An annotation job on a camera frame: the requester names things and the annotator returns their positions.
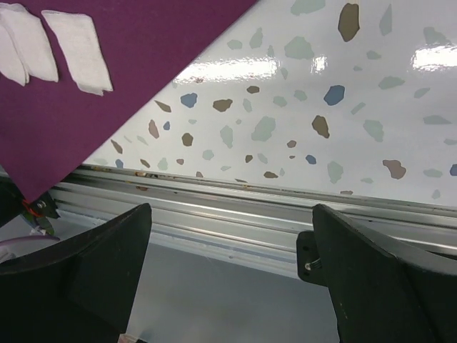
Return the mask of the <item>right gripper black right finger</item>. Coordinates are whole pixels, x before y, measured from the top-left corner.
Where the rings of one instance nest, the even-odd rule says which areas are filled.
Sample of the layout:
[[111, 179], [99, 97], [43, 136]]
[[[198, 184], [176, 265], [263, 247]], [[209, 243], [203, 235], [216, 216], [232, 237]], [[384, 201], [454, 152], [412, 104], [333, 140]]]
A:
[[456, 259], [324, 205], [298, 234], [299, 278], [329, 290], [340, 342], [455, 342]]

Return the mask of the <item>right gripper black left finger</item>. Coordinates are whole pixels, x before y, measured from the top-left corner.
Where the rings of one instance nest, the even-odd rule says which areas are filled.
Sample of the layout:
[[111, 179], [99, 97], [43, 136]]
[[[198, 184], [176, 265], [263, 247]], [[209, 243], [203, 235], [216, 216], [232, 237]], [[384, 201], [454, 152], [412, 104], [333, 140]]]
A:
[[141, 204], [1, 264], [2, 342], [117, 342], [126, 332], [151, 232]]

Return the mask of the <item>white gauze pad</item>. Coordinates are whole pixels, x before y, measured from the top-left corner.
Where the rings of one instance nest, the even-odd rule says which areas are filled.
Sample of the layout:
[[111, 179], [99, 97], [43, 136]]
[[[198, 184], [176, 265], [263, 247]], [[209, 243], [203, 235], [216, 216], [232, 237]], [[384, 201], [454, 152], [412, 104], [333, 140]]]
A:
[[21, 86], [25, 86], [29, 80], [14, 43], [3, 26], [1, 26], [1, 74]]
[[1, 24], [12, 38], [26, 72], [26, 80], [32, 76], [58, 82], [58, 69], [40, 18], [21, 4], [1, 3]]
[[56, 36], [78, 89], [98, 96], [113, 91], [93, 19], [54, 10], [43, 10], [41, 15]]

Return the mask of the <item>purple cloth mat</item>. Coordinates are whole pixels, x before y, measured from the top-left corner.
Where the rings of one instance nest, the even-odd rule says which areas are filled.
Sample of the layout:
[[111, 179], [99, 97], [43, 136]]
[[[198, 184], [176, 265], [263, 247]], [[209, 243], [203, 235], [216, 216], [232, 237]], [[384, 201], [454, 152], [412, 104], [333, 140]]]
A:
[[252, 1], [3, 1], [1, 166], [28, 202], [59, 183]]

